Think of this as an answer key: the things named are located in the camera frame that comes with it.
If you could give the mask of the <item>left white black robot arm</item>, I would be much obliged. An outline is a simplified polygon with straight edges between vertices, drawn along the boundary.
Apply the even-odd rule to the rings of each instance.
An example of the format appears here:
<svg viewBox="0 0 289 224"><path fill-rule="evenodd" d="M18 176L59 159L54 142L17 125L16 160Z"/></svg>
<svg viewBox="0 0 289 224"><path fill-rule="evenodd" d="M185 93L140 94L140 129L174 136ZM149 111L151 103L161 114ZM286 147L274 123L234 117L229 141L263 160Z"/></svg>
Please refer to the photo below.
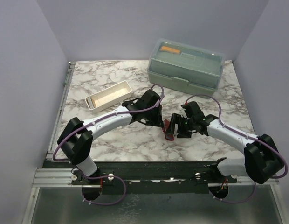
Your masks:
<svg viewBox="0 0 289 224"><path fill-rule="evenodd" d="M141 97L124 101L115 110L99 117L84 121L72 118L57 141L53 160L58 161L55 156L61 149L68 161L82 171L88 184L96 183L98 167L89 155L92 142L109 131L141 120L145 120L144 125L163 127L161 101L164 96L163 92L158 95L149 89Z"/></svg>

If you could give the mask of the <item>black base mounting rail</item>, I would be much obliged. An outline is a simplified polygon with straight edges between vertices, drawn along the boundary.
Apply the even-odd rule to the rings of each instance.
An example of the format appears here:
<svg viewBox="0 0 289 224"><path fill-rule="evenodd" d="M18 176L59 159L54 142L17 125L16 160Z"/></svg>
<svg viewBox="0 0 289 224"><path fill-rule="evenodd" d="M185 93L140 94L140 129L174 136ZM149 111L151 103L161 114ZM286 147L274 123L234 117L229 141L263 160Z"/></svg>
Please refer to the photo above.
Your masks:
<svg viewBox="0 0 289 224"><path fill-rule="evenodd" d="M215 161L149 161L149 162L98 162L96 176L101 180L83 177L74 166L66 162L45 161L43 168L69 168L73 174L71 185L81 187L90 197L127 194L207 194L209 184L236 183L222 176Z"/></svg>

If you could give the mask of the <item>white rectangular plastic tray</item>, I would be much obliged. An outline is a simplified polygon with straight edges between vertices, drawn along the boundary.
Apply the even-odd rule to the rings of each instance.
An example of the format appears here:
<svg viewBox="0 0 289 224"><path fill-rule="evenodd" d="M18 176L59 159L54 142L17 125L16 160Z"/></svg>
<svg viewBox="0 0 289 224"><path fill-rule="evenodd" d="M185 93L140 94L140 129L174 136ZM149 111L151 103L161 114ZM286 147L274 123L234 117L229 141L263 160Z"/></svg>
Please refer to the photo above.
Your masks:
<svg viewBox="0 0 289 224"><path fill-rule="evenodd" d="M85 98L87 107L92 112L100 112L132 96L132 88L127 81L122 81Z"/></svg>

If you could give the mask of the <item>orange handled tool in toolbox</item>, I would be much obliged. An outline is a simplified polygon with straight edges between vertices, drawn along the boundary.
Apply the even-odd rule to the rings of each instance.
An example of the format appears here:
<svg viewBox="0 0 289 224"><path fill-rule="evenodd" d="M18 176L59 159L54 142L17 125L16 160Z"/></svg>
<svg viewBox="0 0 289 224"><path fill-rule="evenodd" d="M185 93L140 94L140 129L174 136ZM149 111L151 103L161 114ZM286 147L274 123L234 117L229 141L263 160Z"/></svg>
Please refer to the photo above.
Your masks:
<svg viewBox="0 0 289 224"><path fill-rule="evenodd" d="M159 50L164 51L164 52L168 52L168 53L173 53L173 54L180 54L181 53L181 51L179 49L171 48L168 46L162 46Z"/></svg>

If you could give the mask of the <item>green plastic toolbox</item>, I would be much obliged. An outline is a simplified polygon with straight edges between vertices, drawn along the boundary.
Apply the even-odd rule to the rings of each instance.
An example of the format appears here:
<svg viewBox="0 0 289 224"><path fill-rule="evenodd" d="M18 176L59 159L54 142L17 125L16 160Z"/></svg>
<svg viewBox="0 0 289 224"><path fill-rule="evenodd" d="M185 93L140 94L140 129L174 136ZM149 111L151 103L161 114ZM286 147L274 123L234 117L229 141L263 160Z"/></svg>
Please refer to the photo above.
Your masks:
<svg viewBox="0 0 289 224"><path fill-rule="evenodd" d="M159 49L162 46L179 49L173 54ZM195 46L159 39L149 59L147 73L152 84L197 95L213 95L219 86L225 55Z"/></svg>

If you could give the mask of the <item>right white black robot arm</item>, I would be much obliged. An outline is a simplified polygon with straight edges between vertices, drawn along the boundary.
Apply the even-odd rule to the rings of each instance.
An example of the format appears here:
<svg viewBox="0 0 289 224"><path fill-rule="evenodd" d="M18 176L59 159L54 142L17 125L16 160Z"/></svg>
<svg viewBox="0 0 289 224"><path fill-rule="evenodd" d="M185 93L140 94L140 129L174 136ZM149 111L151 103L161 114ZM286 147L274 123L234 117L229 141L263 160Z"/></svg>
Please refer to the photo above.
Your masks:
<svg viewBox="0 0 289 224"><path fill-rule="evenodd" d="M172 114L166 135L176 134L177 138L191 138L194 133L219 139L243 154L240 159L221 158L210 170L213 182L220 183L227 176L247 176L258 184L284 168L278 150L269 135L250 135L220 123L214 115L204 115L199 105L192 101L181 106L185 116Z"/></svg>

